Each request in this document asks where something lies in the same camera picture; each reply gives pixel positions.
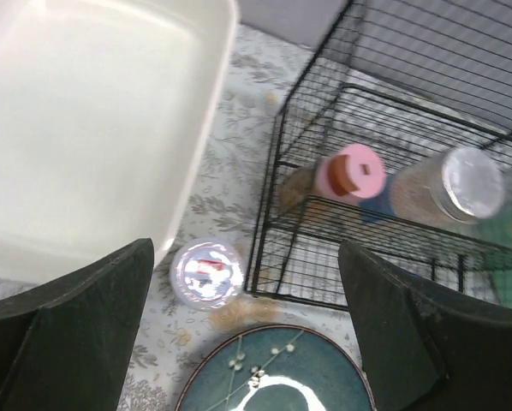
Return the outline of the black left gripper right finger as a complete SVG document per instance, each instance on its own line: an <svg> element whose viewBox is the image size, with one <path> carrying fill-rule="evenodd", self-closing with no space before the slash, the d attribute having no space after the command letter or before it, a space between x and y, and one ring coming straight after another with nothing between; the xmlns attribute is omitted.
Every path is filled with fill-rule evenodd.
<svg viewBox="0 0 512 411"><path fill-rule="evenodd" d="M379 410L512 410L512 309L338 250L362 368Z"/></svg>

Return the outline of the pink lid toothpick jar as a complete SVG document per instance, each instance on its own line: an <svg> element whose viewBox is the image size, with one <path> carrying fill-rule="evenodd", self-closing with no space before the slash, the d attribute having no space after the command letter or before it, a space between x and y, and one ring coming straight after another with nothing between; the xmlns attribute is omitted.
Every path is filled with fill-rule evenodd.
<svg viewBox="0 0 512 411"><path fill-rule="evenodd" d="M312 194L357 206L382 193L386 174L379 155L363 144L350 144L325 158L316 169L301 167L285 178L278 203L289 211Z"/></svg>

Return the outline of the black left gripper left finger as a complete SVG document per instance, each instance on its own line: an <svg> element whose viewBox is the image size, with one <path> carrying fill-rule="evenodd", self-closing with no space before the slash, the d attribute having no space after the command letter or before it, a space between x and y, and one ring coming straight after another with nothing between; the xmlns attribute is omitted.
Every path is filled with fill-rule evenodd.
<svg viewBox="0 0 512 411"><path fill-rule="evenodd" d="M0 410L115 410L153 268L139 239L0 300Z"/></svg>

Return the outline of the brown sauce jar white lid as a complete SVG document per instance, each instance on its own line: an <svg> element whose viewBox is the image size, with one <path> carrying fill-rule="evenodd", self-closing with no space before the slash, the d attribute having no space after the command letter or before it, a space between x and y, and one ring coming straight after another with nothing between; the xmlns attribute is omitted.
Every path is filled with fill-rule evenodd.
<svg viewBox="0 0 512 411"><path fill-rule="evenodd" d="M170 284L177 299L198 311L218 310L232 302L242 292L244 281L240 254L217 237L187 242L170 265Z"/></svg>

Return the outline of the silver lid pepper jar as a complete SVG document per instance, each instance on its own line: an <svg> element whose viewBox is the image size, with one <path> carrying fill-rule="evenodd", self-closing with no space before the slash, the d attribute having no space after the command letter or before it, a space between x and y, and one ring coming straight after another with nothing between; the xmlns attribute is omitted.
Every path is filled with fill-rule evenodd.
<svg viewBox="0 0 512 411"><path fill-rule="evenodd" d="M505 197L502 171L485 151L450 148L390 175L383 191L362 200L361 220L382 215L440 229L476 224L497 215Z"/></svg>

